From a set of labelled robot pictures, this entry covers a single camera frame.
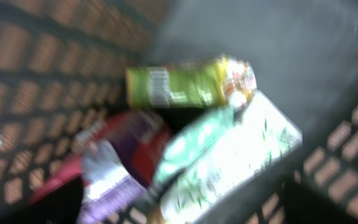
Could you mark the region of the teal snack packet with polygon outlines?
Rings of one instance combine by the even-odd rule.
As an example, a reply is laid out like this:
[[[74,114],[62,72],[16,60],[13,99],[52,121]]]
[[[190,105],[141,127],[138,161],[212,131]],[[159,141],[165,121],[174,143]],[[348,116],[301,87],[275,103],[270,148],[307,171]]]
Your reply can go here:
[[[152,183],[162,185],[183,168],[190,166],[226,131],[234,126],[230,106],[206,110],[183,127],[167,144]]]

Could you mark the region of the red purple tissue pack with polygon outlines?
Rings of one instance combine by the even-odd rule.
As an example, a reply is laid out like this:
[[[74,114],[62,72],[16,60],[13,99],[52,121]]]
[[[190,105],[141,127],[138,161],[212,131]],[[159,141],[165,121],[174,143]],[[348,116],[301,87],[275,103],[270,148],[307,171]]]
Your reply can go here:
[[[86,196],[97,199],[113,191],[131,201],[152,182],[172,130],[163,118],[149,111],[115,115],[76,136],[84,153],[63,163],[58,172],[36,190],[36,202],[78,177]]]

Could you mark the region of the green juice carton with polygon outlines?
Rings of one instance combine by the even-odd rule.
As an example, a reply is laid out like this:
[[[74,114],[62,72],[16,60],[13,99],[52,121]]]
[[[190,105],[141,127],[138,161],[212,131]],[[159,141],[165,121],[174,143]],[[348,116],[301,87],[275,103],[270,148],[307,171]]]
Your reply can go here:
[[[251,64],[226,54],[126,69],[127,102],[135,108],[243,108],[256,92]]]

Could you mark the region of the white cosmetic tube gold cap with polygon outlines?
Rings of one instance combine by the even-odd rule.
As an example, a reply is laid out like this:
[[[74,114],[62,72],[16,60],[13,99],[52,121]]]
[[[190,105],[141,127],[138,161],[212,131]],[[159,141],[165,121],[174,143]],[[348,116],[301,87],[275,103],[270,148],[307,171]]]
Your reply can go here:
[[[236,188],[302,144],[301,130],[261,91],[245,109],[234,112],[234,126],[199,159],[164,184],[152,183],[157,195],[148,223],[199,221]]]

